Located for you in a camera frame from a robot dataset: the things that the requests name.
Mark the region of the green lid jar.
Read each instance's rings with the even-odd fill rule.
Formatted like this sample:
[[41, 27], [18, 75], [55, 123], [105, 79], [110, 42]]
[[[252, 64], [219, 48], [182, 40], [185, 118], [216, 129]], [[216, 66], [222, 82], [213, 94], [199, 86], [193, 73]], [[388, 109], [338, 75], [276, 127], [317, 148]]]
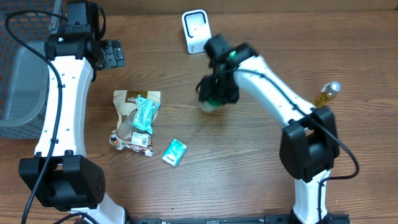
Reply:
[[213, 98], [208, 98], [207, 100], [199, 101], [198, 104], [201, 110], [206, 113], [213, 113], [223, 105], [222, 102], [214, 100]]

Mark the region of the mint green wipes pack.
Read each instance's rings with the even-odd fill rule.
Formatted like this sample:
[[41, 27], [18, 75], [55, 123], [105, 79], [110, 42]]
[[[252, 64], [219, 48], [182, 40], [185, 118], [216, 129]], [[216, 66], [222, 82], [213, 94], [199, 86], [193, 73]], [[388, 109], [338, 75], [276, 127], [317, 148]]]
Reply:
[[143, 98], [141, 95], [137, 97], [137, 112], [135, 113], [132, 125], [141, 131], [153, 134], [152, 123], [155, 114], [158, 112], [161, 103]]

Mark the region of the small teal tissue pack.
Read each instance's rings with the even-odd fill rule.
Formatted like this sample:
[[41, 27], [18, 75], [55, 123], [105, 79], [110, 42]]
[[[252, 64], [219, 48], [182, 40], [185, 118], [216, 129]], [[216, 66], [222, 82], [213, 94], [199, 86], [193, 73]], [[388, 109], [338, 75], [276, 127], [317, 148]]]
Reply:
[[173, 167], [177, 167], [180, 164], [180, 161], [182, 160], [186, 151], [187, 145], [177, 139], [174, 139], [162, 156], [162, 160]]

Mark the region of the brown snack packet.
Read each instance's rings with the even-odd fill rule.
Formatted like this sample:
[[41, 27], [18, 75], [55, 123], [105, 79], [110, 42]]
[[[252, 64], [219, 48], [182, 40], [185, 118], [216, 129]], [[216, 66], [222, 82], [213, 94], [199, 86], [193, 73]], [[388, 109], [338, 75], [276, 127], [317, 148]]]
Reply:
[[137, 112], [138, 95], [156, 103], [161, 103], [160, 91], [114, 91], [113, 103], [118, 114], [118, 123], [116, 129], [109, 136], [109, 142], [117, 150], [131, 149], [147, 157], [151, 157], [153, 155], [152, 134], [141, 131], [132, 125], [133, 117]]

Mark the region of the yellow liquid bottle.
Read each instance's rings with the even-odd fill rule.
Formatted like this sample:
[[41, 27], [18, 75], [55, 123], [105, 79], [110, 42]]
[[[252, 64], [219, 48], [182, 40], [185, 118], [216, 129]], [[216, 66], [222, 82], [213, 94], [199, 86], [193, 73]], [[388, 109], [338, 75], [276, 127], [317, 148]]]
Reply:
[[332, 81], [327, 83], [319, 92], [319, 94], [315, 97], [311, 103], [317, 107], [321, 108], [329, 103], [331, 100], [335, 99], [337, 94], [341, 91], [342, 86], [338, 81]]

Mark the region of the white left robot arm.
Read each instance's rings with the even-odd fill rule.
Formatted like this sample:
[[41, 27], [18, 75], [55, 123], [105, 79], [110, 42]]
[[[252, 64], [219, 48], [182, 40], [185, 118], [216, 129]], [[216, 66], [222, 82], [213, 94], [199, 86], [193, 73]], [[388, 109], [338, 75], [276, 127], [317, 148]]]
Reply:
[[40, 58], [49, 68], [45, 120], [31, 158], [19, 175], [31, 200], [88, 223], [127, 223], [129, 214], [106, 193], [103, 169], [86, 156], [85, 108], [99, 70], [125, 66], [121, 43], [106, 40], [106, 17], [94, 2], [70, 1]]

